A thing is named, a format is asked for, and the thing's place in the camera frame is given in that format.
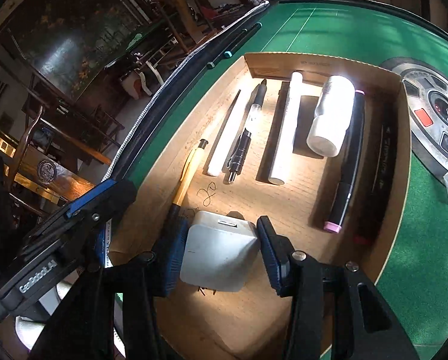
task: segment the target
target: white power adapter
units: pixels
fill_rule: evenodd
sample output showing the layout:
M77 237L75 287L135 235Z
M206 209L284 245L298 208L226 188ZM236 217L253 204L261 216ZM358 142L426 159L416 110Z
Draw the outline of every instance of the white power adapter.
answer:
M237 292L258 251L253 223L199 211L187 235L180 278L195 286Z

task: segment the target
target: yellow pen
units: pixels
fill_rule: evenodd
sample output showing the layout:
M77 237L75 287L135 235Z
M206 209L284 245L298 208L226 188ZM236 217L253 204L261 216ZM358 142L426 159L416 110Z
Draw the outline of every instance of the yellow pen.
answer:
M182 170L182 176L180 180L181 184L179 185L174 199L172 200L172 204L166 216L164 227L172 224L179 215L182 201L184 200L184 196L187 193L187 189L191 184L192 178L194 177L194 174L196 174L197 168L202 161L202 158L204 156L204 149L207 144L207 140L201 139L201 141L199 142L199 146L189 153L189 156L187 157L186 163L184 165L184 169Z

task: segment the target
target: cardboard box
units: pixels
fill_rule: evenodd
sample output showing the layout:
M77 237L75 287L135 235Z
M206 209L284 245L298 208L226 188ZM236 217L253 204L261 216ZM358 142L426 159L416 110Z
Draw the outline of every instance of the cardboard box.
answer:
M276 186L265 182L266 164L272 161L273 144L279 133L286 81L300 71L309 96L301 98L299 126L288 182ZM306 147L319 88L331 75L348 77L366 93L365 140L358 181L343 230L323 232L340 177L342 154L317 158ZM268 215L277 233L290 238L294 247L321 262L358 262L377 282L386 265L401 221L410 175L411 135L407 98L399 75L349 59L296 53L249 53L238 59L202 97L167 144L128 209L110 246L110 258L123 263L149 250L154 243L177 187L187 155L203 132L228 112L239 88L254 88L268 79L259 132L252 137L243 172L233 185L223 183L225 174L204 174L215 147L219 128L210 138L207 161L198 169L183 203L184 215L192 219L196 210L236 215L256 222ZM394 107L398 118L398 147L389 203L379 236L371 248L352 242L353 228L362 213L369 185L374 180L379 154L382 109ZM269 285L260 257L250 277L237 293L204 290L179 283L168 299L156 299L161 334L184 358L275 359L281 357L291 299L279 298ZM324 321L325 350L331 343L331 318Z

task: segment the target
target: green mat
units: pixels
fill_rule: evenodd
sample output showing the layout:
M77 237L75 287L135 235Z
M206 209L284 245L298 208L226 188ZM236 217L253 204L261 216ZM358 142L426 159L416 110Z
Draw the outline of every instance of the green mat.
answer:
M261 23L235 56L206 72L172 110L129 177L137 186L204 93L246 52L309 52L373 65L403 56L431 64L448 77L448 42L388 14L339 4L278 4ZM448 202L444 186L414 156L403 221L378 288L421 359L430 359L448 337Z

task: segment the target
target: white tube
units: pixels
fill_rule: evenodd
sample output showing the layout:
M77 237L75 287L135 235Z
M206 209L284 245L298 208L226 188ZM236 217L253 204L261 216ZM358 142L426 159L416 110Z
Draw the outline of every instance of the white tube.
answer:
M346 77L331 76L324 83L307 136L312 151L324 157L339 154L351 122L354 94L354 85Z
M226 126L224 127L224 130L222 130L221 138L216 145L213 157L210 159L209 166L207 167L206 173L209 176L219 176L221 174L224 161L227 159L227 154L229 153L229 150L231 150L232 142L241 125L242 117L244 116L251 93L252 92L248 88L241 89L231 114L227 119Z
M295 129L298 126L299 105L302 95L302 74L292 73L289 91L287 92L281 130L274 153L273 165L269 173L269 182L283 185L289 176L289 165L294 146Z

